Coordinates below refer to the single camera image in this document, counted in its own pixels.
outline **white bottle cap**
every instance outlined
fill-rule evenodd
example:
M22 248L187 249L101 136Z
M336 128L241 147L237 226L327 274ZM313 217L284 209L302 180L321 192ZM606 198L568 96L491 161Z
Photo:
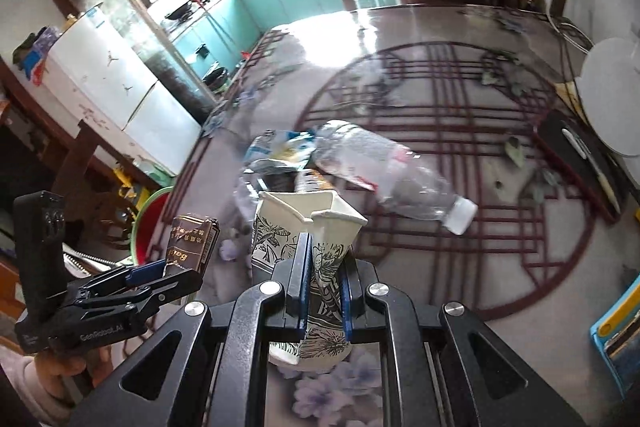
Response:
M454 234L460 235L468 229L477 211L478 206L473 201L458 198L447 214L443 225Z

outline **white refrigerator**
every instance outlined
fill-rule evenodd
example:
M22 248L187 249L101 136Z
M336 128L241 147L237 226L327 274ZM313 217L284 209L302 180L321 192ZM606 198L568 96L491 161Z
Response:
M177 175L200 126L144 65L99 8L51 47L42 83L113 148Z

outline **electric cord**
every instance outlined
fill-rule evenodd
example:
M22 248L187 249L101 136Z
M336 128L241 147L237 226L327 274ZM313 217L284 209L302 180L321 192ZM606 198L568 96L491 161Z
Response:
M562 26L567 26L576 30L578 33L580 33L580 35L584 37L584 39L591 45L591 47L594 46L593 41L589 38L589 36L585 32L583 32L580 28L578 28L578 26L568 22L561 22L558 25L556 25L554 18L551 16L551 5L549 3L547 3L547 7L546 7L546 18L548 19L549 23L551 24L551 27L554 29L556 33L562 36L562 38L565 41L567 41L569 44L571 44L572 46L580 50L585 55L589 53L588 49L586 49L583 45L573 40L569 35L564 33L560 28Z

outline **screw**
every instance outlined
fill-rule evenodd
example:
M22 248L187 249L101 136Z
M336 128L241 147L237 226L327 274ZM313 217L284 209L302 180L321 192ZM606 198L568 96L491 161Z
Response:
M369 293L378 297L385 296L389 293L389 286L382 282L374 282L369 286Z
M197 317L198 315L204 313L205 306L200 301L193 301L188 303L184 307L184 312L190 317Z
M453 317L460 317L465 312L465 307L459 302L450 302L444 305L444 311Z
M280 283L277 281L265 281L260 284L260 291L265 295L276 295L280 291Z

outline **frying pan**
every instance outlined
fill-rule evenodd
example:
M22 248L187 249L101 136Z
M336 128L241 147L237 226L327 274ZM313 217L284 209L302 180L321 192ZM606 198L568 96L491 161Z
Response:
M183 17L189 10L191 9L191 1L187 1L179 8L175 9L169 15L165 15L165 19L169 19L170 21L177 21L181 17Z

